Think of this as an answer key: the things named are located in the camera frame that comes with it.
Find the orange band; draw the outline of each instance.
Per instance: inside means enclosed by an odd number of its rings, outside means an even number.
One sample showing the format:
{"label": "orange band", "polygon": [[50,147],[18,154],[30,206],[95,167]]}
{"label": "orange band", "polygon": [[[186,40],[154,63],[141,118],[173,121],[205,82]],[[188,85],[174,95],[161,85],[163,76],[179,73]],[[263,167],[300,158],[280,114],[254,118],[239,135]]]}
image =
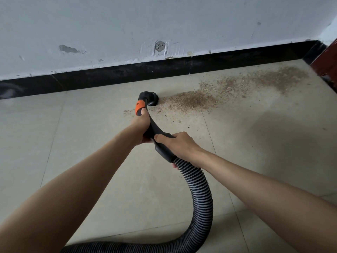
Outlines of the orange band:
{"label": "orange band", "polygon": [[134,109],[137,115],[138,110],[140,110],[141,108],[145,107],[145,102],[144,100],[139,100],[136,104],[136,108]]}

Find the black flexible hose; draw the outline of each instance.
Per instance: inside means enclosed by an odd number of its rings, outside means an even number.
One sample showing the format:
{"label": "black flexible hose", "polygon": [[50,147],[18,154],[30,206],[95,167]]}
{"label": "black flexible hose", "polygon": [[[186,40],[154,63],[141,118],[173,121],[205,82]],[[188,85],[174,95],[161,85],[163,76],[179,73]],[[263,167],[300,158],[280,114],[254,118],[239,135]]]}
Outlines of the black flexible hose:
{"label": "black flexible hose", "polygon": [[188,229],[177,239],[157,244],[84,242],[64,247],[61,253],[192,253],[204,244],[213,221],[213,199],[201,169],[182,159],[174,163],[184,176],[193,199],[193,217]]}

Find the bare forearm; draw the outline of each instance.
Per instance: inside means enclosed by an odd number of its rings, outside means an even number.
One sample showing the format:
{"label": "bare forearm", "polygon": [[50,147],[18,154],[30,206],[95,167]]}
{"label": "bare forearm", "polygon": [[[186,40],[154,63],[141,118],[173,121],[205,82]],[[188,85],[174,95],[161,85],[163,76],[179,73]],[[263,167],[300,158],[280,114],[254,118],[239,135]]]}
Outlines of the bare forearm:
{"label": "bare forearm", "polygon": [[120,132],[28,198],[0,227],[0,251],[59,252],[135,146],[133,133]]}
{"label": "bare forearm", "polygon": [[199,160],[200,167],[298,251],[337,252],[337,207],[212,153],[199,154]]}

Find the person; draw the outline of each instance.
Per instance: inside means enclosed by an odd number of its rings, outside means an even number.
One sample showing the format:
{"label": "person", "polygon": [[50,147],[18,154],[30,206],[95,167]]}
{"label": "person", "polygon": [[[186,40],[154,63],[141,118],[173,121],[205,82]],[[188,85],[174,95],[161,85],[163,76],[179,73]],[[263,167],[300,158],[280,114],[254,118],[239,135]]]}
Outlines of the person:
{"label": "person", "polygon": [[[0,226],[0,252],[60,252],[150,124],[145,108],[102,148],[45,184]],[[186,133],[156,135],[177,157],[213,175],[299,252],[337,252],[337,207],[210,153]]]}

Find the round gray wall cover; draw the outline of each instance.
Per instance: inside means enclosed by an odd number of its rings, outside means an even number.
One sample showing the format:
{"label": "round gray wall cover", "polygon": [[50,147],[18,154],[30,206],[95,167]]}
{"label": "round gray wall cover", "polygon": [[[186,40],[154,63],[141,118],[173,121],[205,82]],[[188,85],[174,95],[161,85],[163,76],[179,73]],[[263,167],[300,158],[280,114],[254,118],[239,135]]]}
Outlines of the round gray wall cover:
{"label": "round gray wall cover", "polygon": [[163,49],[165,49],[165,42],[158,41],[154,44],[154,48],[158,51],[161,52]]}

